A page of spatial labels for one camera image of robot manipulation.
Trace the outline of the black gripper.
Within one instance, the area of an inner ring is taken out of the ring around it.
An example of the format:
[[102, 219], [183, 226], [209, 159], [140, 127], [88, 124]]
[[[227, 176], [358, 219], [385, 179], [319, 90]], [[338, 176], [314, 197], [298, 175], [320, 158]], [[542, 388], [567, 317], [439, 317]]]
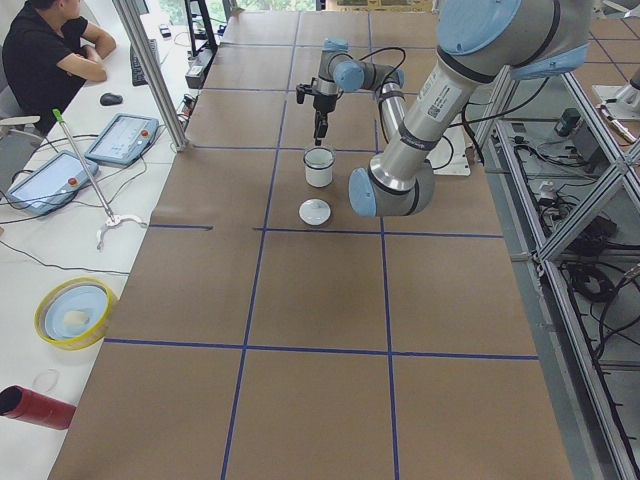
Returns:
[[314, 95], [313, 107], [316, 110], [314, 114], [314, 145], [321, 146], [322, 139], [326, 138], [328, 130], [328, 115], [336, 108], [338, 96], [325, 95], [317, 92]]

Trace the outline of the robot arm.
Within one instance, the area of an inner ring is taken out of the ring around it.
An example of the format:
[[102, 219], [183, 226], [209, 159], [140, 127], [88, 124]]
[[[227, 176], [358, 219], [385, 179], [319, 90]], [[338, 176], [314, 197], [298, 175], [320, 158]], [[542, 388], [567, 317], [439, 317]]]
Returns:
[[407, 216], [432, 198], [429, 153], [474, 91], [503, 67], [514, 80], [577, 69], [587, 57], [589, 1], [448, 1], [440, 12], [437, 63], [384, 151], [349, 178], [362, 217]]
[[[369, 61], [369, 58], [383, 51], [398, 51], [402, 57], [396, 65], [384, 65]], [[328, 130], [328, 117], [344, 93], [367, 90], [381, 93], [388, 83], [399, 87], [404, 84], [404, 73], [400, 66], [406, 59], [406, 51], [400, 47], [383, 47], [354, 59], [349, 53], [347, 40], [326, 38], [324, 40], [318, 73], [308, 85], [296, 87], [297, 102], [302, 104], [306, 96], [313, 98], [314, 129], [313, 141], [320, 146]]]

